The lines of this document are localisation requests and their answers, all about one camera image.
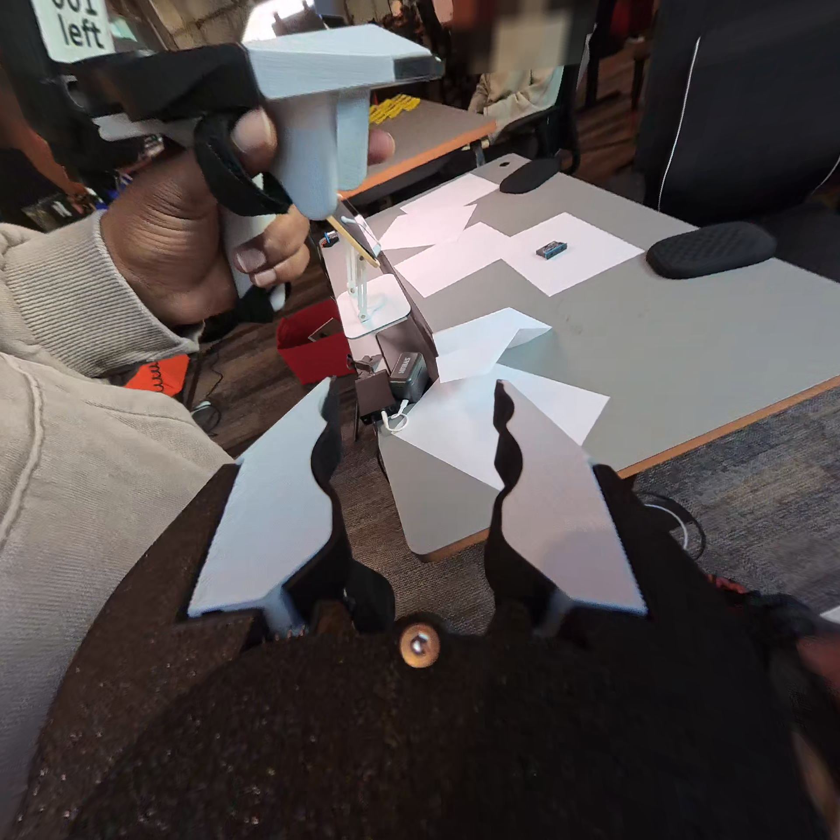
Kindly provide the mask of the black chair white piping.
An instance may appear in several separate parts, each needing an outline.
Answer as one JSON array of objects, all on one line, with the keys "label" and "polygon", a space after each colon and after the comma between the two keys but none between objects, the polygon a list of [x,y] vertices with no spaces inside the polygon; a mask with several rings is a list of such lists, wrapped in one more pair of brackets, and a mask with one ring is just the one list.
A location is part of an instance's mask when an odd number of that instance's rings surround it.
[{"label": "black chair white piping", "polygon": [[838,172],[838,1],[660,2],[634,169],[696,226],[802,204]]}]

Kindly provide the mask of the folded white paper sheet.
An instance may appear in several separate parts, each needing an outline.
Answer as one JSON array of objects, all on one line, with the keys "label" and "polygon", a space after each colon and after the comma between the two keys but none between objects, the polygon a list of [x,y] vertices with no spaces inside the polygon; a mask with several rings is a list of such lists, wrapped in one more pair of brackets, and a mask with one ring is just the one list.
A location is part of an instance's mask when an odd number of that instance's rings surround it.
[{"label": "folded white paper sheet", "polygon": [[448,383],[487,374],[508,349],[551,329],[515,308],[504,308],[435,332],[437,379]]}]

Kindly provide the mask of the red bin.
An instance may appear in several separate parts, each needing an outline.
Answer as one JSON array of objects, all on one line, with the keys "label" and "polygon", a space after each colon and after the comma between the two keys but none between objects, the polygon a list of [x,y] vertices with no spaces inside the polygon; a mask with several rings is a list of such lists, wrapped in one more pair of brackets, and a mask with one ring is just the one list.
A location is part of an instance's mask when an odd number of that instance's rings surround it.
[{"label": "red bin", "polygon": [[276,345],[281,359],[302,385],[353,372],[348,364],[350,343],[338,303],[332,298],[280,318]]}]

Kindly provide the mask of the pile of yellow parts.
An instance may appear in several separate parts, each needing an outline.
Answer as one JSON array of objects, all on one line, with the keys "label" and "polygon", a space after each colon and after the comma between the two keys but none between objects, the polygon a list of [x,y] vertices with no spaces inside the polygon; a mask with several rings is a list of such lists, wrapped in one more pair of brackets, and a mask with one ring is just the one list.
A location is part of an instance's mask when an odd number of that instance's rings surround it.
[{"label": "pile of yellow parts", "polygon": [[409,96],[406,93],[399,93],[394,97],[375,101],[369,108],[369,124],[380,126],[385,121],[395,119],[404,112],[414,111],[420,103],[420,98]]}]

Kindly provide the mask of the person's left hand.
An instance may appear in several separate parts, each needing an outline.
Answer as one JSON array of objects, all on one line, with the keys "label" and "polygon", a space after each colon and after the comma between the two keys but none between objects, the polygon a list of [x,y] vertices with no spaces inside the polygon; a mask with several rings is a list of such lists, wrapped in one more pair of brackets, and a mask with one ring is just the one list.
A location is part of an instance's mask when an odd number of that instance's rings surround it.
[{"label": "person's left hand", "polygon": [[[229,312],[238,299],[217,202],[193,150],[167,149],[101,216],[102,240],[120,275],[169,328]],[[293,206],[239,246],[234,266],[260,288],[305,272],[310,222]]]}]

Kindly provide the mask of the orange zigzag plastic part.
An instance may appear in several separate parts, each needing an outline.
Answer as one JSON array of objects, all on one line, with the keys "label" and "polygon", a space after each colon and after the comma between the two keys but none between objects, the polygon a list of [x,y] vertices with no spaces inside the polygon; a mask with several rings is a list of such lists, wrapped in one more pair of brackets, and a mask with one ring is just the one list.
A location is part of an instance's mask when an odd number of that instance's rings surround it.
[{"label": "orange zigzag plastic part", "polygon": [[182,392],[189,365],[190,357],[187,354],[143,364],[124,387],[176,397]]}]

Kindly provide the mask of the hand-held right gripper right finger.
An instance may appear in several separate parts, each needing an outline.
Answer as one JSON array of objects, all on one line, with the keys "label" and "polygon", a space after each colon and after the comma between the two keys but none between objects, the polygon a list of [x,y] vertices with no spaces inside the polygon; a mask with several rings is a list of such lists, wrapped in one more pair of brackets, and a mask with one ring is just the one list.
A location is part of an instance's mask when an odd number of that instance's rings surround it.
[{"label": "hand-held right gripper right finger", "polygon": [[485,575],[498,606],[524,608],[534,632],[558,632],[576,607],[645,616],[592,463],[514,384],[498,380],[493,503]]}]

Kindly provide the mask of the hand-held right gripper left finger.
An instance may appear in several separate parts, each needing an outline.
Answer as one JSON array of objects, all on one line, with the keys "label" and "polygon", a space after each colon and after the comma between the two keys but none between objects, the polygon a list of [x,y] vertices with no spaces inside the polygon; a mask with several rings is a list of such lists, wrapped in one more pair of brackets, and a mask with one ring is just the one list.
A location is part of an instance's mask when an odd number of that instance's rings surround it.
[{"label": "hand-held right gripper left finger", "polygon": [[340,384],[328,377],[237,458],[190,618],[257,610],[286,636],[319,601],[341,598],[351,561],[331,484],[341,455]]}]

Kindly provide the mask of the black office chair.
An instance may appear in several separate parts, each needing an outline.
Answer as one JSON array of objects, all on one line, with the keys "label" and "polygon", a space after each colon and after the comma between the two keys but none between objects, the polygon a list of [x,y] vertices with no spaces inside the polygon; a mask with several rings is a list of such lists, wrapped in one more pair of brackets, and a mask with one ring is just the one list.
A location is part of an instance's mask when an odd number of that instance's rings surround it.
[{"label": "black office chair", "polygon": [[573,175],[581,164],[581,144],[576,117],[576,92],[580,65],[565,66],[554,104],[522,116],[504,129],[488,146],[487,159],[519,154],[530,159],[554,157],[560,172]]}]

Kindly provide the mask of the dark brown small box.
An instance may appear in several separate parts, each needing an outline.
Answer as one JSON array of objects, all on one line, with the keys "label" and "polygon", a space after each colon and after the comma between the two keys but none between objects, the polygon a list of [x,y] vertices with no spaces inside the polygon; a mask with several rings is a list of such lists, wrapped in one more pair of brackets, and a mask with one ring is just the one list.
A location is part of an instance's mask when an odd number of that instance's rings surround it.
[{"label": "dark brown small box", "polygon": [[358,373],[354,385],[358,414],[364,425],[380,421],[382,413],[387,416],[394,414],[400,405],[392,393],[387,369]]}]

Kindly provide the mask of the black wrist rest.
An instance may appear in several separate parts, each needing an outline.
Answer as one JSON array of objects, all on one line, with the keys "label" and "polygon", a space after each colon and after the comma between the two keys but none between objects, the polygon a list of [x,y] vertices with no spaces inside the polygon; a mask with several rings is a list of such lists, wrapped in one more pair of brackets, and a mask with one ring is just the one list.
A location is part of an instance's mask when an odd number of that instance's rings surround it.
[{"label": "black wrist rest", "polygon": [[776,248],[777,239],[762,226],[736,221],[661,239],[645,258],[658,276],[685,280],[757,265],[773,258]]},{"label": "black wrist rest", "polygon": [[530,193],[559,173],[560,160],[558,157],[533,159],[508,174],[500,183],[499,192],[508,195]]}]

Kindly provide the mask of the person's left forearm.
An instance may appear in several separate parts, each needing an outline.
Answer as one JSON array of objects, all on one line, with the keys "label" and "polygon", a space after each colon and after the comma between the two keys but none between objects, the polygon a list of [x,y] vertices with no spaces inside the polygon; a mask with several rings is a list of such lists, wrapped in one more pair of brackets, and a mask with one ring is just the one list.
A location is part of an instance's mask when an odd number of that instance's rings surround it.
[{"label": "person's left forearm", "polygon": [[1,787],[7,833],[47,712],[113,590],[231,459],[174,398],[118,385],[196,350],[120,275],[100,215],[2,225]]}]

